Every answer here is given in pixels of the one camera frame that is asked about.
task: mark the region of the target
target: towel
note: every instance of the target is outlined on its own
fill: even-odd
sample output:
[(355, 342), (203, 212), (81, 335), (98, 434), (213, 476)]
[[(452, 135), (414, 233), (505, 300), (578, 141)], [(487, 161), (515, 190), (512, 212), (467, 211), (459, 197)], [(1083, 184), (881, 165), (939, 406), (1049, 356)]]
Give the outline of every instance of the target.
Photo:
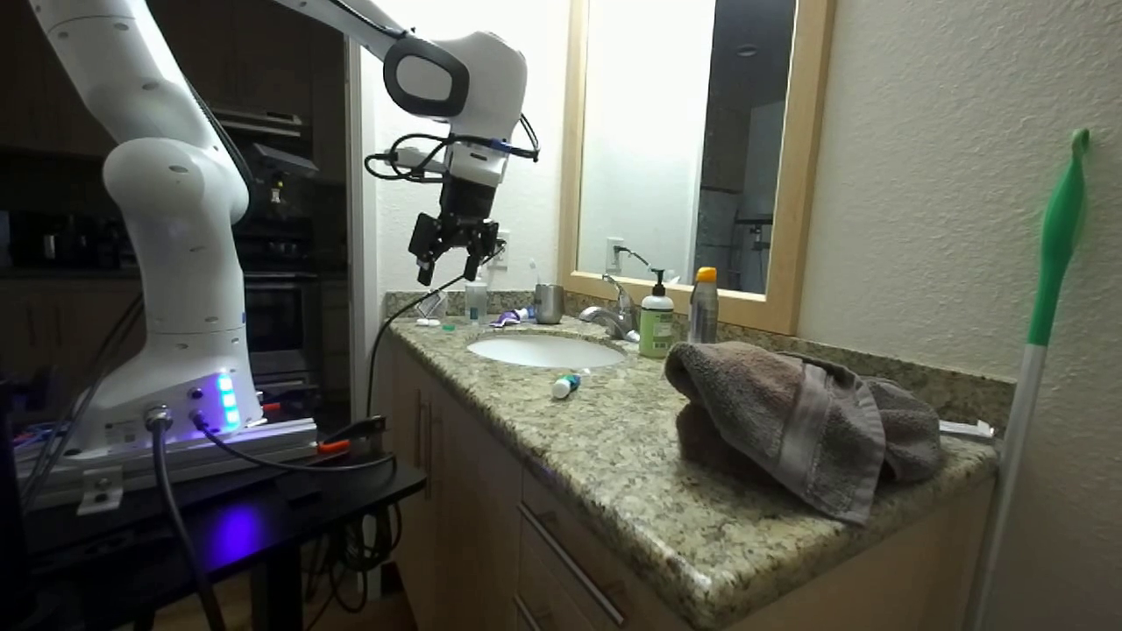
[(678, 342), (668, 378), (690, 461), (779, 479), (811, 507), (868, 521), (878, 484), (919, 484), (944, 467), (939, 418), (884, 378), (754, 342)]

